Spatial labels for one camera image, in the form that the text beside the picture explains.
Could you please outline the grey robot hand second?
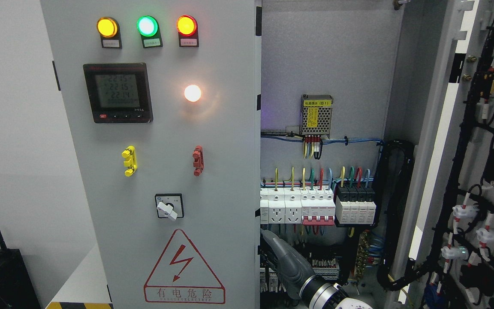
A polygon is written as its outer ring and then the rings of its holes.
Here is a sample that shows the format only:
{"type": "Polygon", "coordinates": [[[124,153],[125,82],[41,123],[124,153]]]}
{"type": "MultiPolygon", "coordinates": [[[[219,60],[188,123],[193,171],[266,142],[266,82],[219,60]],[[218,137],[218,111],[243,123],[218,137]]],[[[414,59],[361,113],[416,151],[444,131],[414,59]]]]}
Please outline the grey robot hand second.
{"type": "Polygon", "coordinates": [[[315,276],[312,266],[298,251],[272,231],[260,232],[261,245],[269,266],[276,272],[289,297],[299,300],[302,286],[315,276]]]}

